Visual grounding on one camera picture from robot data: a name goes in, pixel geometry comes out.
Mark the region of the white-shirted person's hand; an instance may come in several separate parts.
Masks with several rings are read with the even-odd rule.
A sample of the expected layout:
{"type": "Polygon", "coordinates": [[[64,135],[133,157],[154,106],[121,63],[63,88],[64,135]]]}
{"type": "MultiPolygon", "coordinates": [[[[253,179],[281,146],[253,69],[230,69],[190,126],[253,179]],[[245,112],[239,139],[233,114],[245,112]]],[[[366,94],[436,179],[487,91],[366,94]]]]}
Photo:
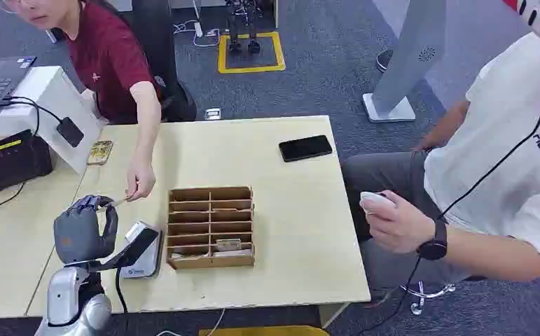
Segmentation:
{"type": "Polygon", "coordinates": [[[435,237],[433,219],[395,192],[381,194],[379,199],[361,198],[369,232],[377,244],[393,253],[410,253],[435,237]]]}

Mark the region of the red-shirted person's hand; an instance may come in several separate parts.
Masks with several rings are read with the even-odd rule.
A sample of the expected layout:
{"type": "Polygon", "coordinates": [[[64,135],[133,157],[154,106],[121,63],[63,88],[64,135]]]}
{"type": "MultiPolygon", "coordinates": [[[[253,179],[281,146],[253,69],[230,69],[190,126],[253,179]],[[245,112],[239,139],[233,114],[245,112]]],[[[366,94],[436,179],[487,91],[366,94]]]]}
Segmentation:
{"type": "Polygon", "coordinates": [[[156,178],[150,160],[136,159],[127,171],[126,200],[148,197],[155,185],[156,178]]]}

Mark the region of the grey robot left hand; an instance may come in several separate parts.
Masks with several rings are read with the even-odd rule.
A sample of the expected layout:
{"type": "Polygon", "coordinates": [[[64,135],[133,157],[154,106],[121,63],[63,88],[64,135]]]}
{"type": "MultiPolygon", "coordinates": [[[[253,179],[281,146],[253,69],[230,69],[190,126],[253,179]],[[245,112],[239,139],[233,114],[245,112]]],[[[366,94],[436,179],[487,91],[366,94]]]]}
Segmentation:
{"type": "Polygon", "coordinates": [[[117,229],[113,200],[86,195],[54,220],[55,250],[65,265],[105,258],[115,249],[117,229]]]}

